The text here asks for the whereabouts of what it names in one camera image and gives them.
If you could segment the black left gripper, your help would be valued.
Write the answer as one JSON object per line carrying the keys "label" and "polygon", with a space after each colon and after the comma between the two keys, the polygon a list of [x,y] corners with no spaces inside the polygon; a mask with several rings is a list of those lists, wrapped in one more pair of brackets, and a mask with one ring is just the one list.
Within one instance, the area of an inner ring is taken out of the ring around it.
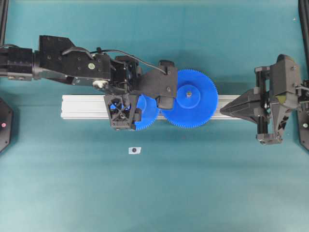
{"label": "black left gripper", "polygon": [[110,126],[116,130],[135,130],[133,121],[141,121],[137,107],[139,95],[128,94],[136,87],[139,62],[129,56],[116,56],[110,62],[111,76],[103,87]]}

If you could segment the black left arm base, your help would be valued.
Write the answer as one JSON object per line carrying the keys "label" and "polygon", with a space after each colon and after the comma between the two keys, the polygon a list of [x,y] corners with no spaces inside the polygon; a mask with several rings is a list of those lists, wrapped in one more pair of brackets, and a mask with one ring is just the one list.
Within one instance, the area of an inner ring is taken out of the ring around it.
{"label": "black left arm base", "polygon": [[11,107],[0,99],[0,151],[10,144],[14,112]]}

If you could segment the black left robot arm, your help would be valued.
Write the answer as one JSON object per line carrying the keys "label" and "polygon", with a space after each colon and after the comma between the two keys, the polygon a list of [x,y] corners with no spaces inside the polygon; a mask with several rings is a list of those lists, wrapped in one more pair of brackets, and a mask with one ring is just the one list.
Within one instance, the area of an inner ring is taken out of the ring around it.
{"label": "black left robot arm", "polygon": [[136,90],[139,60],[125,52],[112,58],[109,50],[90,52],[69,38],[41,35],[39,48],[14,44],[0,47],[0,75],[10,80],[48,79],[55,82],[93,87],[104,93],[110,125],[116,130],[136,130],[141,120]]}

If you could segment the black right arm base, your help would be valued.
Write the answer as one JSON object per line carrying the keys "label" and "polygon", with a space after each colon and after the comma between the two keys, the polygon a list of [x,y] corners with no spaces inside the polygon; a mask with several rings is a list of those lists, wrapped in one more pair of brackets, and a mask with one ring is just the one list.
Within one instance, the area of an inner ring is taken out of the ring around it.
{"label": "black right arm base", "polygon": [[301,111],[297,111],[298,135],[300,144],[309,150],[309,109],[303,107]]}

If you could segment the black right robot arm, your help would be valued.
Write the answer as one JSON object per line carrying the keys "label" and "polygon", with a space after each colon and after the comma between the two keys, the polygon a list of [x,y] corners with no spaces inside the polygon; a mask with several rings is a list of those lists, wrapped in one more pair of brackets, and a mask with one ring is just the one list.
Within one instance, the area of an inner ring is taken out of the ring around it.
{"label": "black right robot arm", "polygon": [[256,86],[221,108],[221,114],[255,123],[256,139],[263,145],[282,143],[291,113],[309,101],[309,88],[296,68],[283,64],[255,68]]}

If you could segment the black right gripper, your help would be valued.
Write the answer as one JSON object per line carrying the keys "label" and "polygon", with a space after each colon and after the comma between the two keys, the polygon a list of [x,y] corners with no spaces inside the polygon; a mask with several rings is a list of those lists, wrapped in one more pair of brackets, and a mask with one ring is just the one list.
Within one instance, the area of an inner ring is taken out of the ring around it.
{"label": "black right gripper", "polygon": [[249,89],[225,105],[220,109],[220,113],[257,124],[256,139],[260,144],[280,144],[282,143],[282,136],[275,132],[275,130],[272,133],[268,132],[269,123],[273,119],[269,103],[269,91],[267,91],[270,67],[257,67],[254,69],[254,72],[256,87]]}

